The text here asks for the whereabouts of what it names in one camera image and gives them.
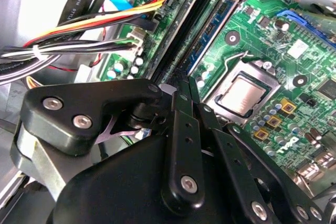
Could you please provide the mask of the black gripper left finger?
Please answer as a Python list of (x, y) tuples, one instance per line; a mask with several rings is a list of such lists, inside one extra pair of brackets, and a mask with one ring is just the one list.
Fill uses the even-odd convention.
[(204, 203), (200, 128), (193, 118), (188, 80), (177, 90), (148, 79), (74, 83), (29, 90), (18, 126), (18, 148), (31, 162), (26, 173), (54, 199), (90, 166), (104, 138), (148, 128), (166, 137), (162, 198), (172, 211), (194, 211)]

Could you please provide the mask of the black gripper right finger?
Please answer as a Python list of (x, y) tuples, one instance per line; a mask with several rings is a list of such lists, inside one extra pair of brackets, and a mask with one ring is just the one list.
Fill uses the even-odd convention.
[(202, 144), (211, 150), (234, 223), (333, 223), (334, 201), (324, 210), (236, 124), (221, 126), (200, 102), (195, 79), (188, 78)]

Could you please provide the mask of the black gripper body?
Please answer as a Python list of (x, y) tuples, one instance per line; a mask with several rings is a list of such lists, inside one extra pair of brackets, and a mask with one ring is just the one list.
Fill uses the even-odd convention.
[(150, 137), (76, 175), (59, 195), (52, 223), (246, 223), (225, 193), (213, 157), (203, 154), (205, 202), (186, 217), (161, 197), (166, 140)]

